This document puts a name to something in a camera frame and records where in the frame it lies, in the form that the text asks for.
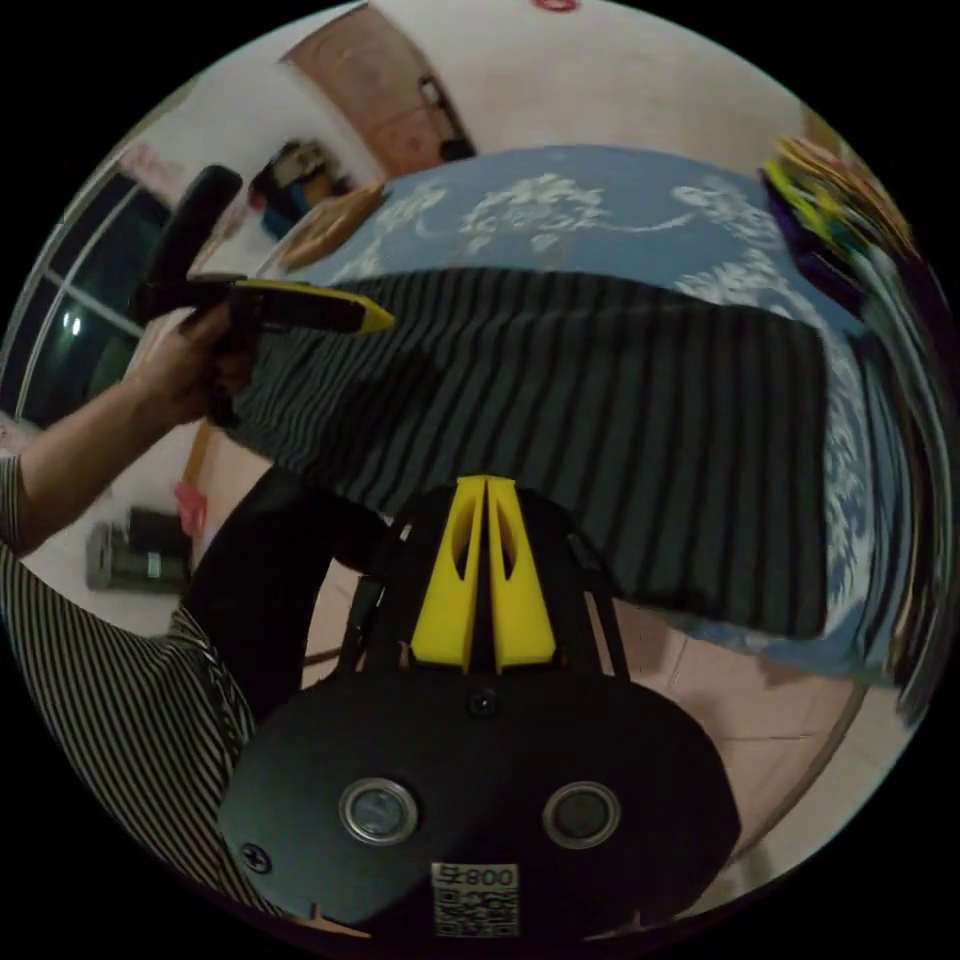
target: black pants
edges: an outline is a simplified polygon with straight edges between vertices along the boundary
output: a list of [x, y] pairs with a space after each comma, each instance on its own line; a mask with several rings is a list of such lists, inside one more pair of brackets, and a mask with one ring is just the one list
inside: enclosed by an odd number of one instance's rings
[[272, 467], [214, 537], [183, 605], [258, 723], [300, 689], [330, 561], [363, 572], [387, 529], [372, 510]]

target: person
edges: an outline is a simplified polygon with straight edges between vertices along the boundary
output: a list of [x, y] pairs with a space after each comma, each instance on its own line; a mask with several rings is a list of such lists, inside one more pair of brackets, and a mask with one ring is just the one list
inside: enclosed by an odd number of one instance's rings
[[301, 686], [333, 559], [363, 572], [385, 521], [274, 467], [231, 514], [165, 636], [106, 623], [22, 563], [174, 427], [248, 384], [226, 306], [168, 336], [123, 382], [0, 461], [0, 621], [20, 677], [75, 773], [181, 877], [272, 917], [227, 852], [217, 809], [237, 748]]

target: glass pane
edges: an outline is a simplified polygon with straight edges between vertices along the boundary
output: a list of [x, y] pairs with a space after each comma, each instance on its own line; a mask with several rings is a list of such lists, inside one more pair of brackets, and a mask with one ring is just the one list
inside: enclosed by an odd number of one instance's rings
[[0, 380], [0, 410], [7, 416], [12, 417], [16, 413], [20, 387], [23, 385], [33, 345], [37, 342], [37, 335], [57, 292], [58, 288], [49, 280], [40, 281], [33, 298], [27, 304], [12, 342], [8, 344], [10, 352], [3, 368], [3, 379]]
[[70, 227], [50, 259], [50, 269], [61, 277], [74, 265], [80, 251], [97, 232], [100, 224], [118, 203], [136, 186], [130, 177], [115, 173], [87, 204], [77, 222]]
[[64, 297], [30, 377], [23, 417], [49, 427], [123, 379], [137, 338]]
[[74, 275], [73, 286], [126, 315], [147, 259], [170, 211], [149, 193], [139, 190]]

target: gray striped cloth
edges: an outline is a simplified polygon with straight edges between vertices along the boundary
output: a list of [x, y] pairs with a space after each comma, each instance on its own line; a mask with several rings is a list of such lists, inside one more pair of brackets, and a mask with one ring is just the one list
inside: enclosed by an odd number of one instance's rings
[[182, 609], [167, 636], [140, 637], [66, 600], [17, 559], [18, 466], [0, 461], [0, 619], [9, 642], [0, 670], [19, 673], [74, 772], [144, 849], [281, 916], [247, 882], [217, 825], [231, 758], [253, 735], [242, 694]]
[[459, 476], [511, 477], [571, 512], [624, 599], [820, 635], [814, 329], [587, 274], [434, 270], [338, 289], [396, 328], [268, 337], [234, 440], [388, 515]]

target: qr code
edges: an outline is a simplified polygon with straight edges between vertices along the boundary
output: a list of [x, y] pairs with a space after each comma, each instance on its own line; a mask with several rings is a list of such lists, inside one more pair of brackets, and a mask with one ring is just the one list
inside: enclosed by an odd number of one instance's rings
[[516, 864], [433, 864], [437, 936], [519, 937], [519, 878]]

